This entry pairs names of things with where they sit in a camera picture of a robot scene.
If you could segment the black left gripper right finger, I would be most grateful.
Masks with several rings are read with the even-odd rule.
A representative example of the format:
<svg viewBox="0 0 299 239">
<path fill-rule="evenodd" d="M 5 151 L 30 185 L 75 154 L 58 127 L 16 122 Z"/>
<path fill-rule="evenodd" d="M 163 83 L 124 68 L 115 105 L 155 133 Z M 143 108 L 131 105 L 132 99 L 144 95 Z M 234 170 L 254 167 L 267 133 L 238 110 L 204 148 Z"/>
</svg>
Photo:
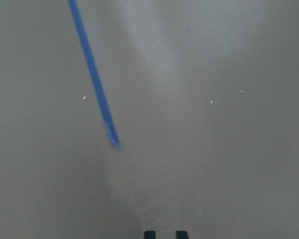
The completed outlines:
<svg viewBox="0 0 299 239">
<path fill-rule="evenodd" d="M 176 231 L 175 232 L 176 239 L 189 239 L 187 231 Z"/>
</svg>

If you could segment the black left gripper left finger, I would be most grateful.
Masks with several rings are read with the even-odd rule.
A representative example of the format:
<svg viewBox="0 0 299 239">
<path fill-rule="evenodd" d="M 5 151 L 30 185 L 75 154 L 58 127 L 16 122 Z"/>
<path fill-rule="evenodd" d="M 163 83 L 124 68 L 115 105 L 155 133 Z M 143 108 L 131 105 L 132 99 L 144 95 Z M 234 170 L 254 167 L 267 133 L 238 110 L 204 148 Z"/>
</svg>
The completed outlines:
<svg viewBox="0 0 299 239">
<path fill-rule="evenodd" d="M 155 231 L 145 231 L 144 239 L 155 239 Z"/>
</svg>

